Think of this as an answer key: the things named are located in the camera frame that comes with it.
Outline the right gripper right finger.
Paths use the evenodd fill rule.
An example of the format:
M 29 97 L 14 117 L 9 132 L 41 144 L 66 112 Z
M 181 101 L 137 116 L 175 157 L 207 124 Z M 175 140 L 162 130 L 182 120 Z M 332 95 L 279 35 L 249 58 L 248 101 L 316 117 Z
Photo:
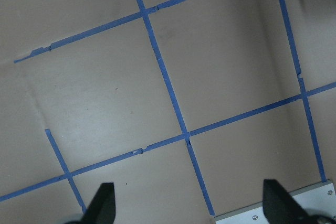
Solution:
M 275 179 L 264 179 L 262 203 L 268 223 L 312 223 L 307 212 Z

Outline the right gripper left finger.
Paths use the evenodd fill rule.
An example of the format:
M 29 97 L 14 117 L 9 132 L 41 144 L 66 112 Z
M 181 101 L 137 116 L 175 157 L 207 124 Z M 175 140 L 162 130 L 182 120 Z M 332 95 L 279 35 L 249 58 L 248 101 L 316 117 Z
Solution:
M 116 218 L 114 183 L 102 183 L 79 223 L 113 224 Z

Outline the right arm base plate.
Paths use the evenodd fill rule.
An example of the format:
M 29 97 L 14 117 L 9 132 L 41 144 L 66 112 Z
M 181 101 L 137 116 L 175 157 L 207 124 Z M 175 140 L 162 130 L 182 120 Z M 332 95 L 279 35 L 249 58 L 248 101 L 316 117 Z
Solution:
M 215 223 L 335 223 L 335 186 L 330 180 L 288 192 L 265 179 L 262 202 L 214 218 Z

